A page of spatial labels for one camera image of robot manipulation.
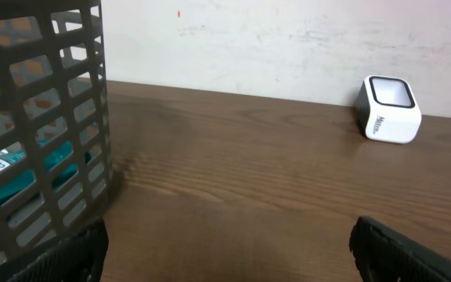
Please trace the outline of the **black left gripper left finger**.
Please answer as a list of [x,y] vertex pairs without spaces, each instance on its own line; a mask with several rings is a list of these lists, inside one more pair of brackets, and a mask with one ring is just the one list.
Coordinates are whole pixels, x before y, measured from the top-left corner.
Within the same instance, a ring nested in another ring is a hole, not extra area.
[[103,219],[59,235],[0,265],[0,281],[98,281],[109,246]]

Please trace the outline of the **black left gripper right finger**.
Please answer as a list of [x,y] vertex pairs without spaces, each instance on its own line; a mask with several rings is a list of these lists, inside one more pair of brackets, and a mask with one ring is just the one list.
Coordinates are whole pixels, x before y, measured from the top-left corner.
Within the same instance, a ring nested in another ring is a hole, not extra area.
[[358,217],[349,250],[366,282],[451,282],[451,260],[369,216]]

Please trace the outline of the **teal mouthwash bottle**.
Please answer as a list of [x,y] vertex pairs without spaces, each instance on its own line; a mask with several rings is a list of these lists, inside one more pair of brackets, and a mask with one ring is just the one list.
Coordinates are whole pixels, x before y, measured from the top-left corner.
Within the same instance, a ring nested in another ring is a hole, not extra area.
[[[73,153],[73,147],[69,141],[66,141],[63,145],[55,149],[44,159],[45,168],[47,171],[57,166],[67,157]],[[23,149],[16,151],[9,151],[8,149],[0,150],[0,173],[26,156]],[[69,178],[74,176],[77,172],[77,165],[71,164],[64,171],[62,171],[52,181],[52,188],[57,189],[62,186]],[[18,194],[20,191],[27,188],[35,181],[34,173],[29,168],[19,174],[16,178],[9,181],[7,184],[0,188],[0,206],[3,205],[8,199]]]

